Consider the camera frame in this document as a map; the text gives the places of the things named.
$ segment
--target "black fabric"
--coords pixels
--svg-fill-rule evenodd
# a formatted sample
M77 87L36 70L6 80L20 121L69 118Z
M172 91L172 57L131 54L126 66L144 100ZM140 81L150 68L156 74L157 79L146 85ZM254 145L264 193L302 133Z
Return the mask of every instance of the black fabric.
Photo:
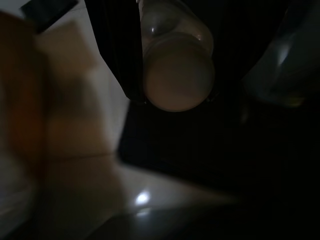
M134 0L85 0L99 52L125 95L144 103L138 4Z
M229 0L215 40L215 87L224 97L225 124L237 126L245 92L242 78L262 57L289 1Z
M276 191L288 160L288 135L256 117L241 128L224 124L223 98L186 112L165 112L147 104L129 107L119 144L123 162L257 198Z

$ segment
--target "white tile floor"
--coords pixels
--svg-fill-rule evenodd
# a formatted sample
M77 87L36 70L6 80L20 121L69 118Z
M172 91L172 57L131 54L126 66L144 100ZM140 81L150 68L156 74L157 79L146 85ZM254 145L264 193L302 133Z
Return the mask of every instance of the white tile floor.
M115 150L129 100L100 56L84 1L37 38L57 90L48 124L50 165L41 226L81 239L119 212L222 205L232 197L120 164Z

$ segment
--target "tile floor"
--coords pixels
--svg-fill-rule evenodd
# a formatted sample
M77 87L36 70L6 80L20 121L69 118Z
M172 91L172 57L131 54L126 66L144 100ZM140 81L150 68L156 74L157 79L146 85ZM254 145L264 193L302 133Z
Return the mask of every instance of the tile floor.
M119 162L115 151L129 100L99 54L83 0L37 43L48 55L55 88L47 139L50 201L40 217L44 234L82 239L118 213L234 201Z

